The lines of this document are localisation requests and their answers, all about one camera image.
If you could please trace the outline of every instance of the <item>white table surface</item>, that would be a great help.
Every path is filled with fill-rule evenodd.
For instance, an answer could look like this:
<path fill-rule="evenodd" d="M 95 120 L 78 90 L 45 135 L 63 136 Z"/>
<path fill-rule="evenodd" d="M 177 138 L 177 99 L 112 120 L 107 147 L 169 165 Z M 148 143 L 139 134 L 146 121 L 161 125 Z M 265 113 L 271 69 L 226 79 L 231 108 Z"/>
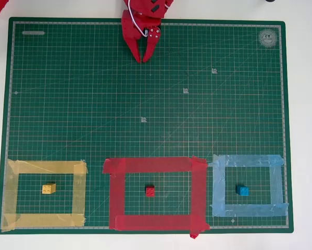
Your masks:
<path fill-rule="evenodd" d="M 8 19 L 121 17 L 123 0 L 10 0 L 0 14 L 0 153 Z M 0 235 L 0 249 L 312 250 L 312 0 L 175 0 L 166 18 L 286 23 L 294 233 L 188 235 Z"/>

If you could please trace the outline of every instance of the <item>red tape square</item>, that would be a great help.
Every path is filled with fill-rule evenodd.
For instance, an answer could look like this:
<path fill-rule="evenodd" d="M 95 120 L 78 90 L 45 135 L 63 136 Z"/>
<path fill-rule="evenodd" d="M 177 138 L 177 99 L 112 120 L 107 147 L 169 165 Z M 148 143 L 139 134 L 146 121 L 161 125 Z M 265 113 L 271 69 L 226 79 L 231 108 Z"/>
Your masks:
<path fill-rule="evenodd" d="M 110 174 L 109 228 L 118 231 L 189 230 L 192 238 L 209 230 L 206 223 L 207 161 L 193 156 L 106 159 L 103 173 Z M 192 172 L 189 215 L 124 215 L 126 173 Z"/>

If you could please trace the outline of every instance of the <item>white wire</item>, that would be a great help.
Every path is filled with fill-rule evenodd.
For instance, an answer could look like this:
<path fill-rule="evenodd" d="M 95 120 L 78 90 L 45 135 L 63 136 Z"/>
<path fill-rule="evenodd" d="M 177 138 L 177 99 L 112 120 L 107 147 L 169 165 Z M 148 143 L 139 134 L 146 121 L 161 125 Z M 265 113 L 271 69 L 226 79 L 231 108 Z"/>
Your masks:
<path fill-rule="evenodd" d="M 135 22 L 135 19 L 133 17 L 133 13 L 131 12 L 131 8 L 130 8 L 130 0 L 128 0 L 128 10 L 130 13 L 130 17 L 131 20 L 133 21 L 135 27 L 139 30 L 139 32 L 141 33 L 142 36 L 144 36 L 145 38 L 147 37 L 147 31 L 145 31 L 145 34 L 143 33 L 143 31 L 140 29 L 140 27 L 137 25 L 137 23 Z"/>

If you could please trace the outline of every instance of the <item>blue tape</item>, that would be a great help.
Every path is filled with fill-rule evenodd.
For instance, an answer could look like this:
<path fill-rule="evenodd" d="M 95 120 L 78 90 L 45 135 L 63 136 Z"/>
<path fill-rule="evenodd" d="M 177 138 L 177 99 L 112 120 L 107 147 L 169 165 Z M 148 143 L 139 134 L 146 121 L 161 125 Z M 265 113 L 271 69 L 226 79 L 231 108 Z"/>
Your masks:
<path fill-rule="evenodd" d="M 270 167 L 269 174 L 270 174 L 270 201 L 272 204 L 283 203 L 281 166 Z"/>
<path fill-rule="evenodd" d="M 268 205 L 225 205 L 225 215 L 221 217 L 272 217 L 288 215 L 288 203 Z"/>
<path fill-rule="evenodd" d="M 226 167 L 272 167 L 282 166 L 280 155 L 225 155 Z"/>
<path fill-rule="evenodd" d="M 214 155 L 213 216 L 225 216 L 225 156 Z"/>
<path fill-rule="evenodd" d="M 282 169 L 280 155 L 214 155 L 213 216 L 217 217 L 272 217 L 288 215 L 288 203 L 283 203 Z M 269 167 L 270 199 L 268 205 L 225 204 L 225 167 Z"/>

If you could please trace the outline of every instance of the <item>green cutting mat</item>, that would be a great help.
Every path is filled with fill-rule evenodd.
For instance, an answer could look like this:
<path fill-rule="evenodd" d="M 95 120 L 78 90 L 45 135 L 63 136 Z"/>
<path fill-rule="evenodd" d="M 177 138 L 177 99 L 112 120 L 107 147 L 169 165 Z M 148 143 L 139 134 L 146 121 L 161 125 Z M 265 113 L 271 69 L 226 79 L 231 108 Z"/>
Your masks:
<path fill-rule="evenodd" d="M 0 233 L 7 158 L 83 159 L 89 170 L 84 227 L 8 233 L 118 233 L 108 229 L 106 158 L 195 155 L 211 162 L 213 154 L 280 154 L 290 205 L 284 217 L 213 217 L 210 168 L 208 233 L 293 231 L 284 23 L 164 20 L 161 31 L 154 56 L 138 64 L 119 19 L 10 19 Z M 43 196 L 48 181 L 58 190 Z M 158 187 L 152 201 L 144 197 L 148 183 Z M 237 183 L 249 186 L 250 196 L 236 195 Z M 270 204 L 268 168 L 227 168 L 226 185 L 226 204 Z M 189 214 L 190 186 L 187 172 L 128 174 L 126 214 Z M 18 213 L 71 213 L 71 204 L 72 175 L 20 175 Z"/>

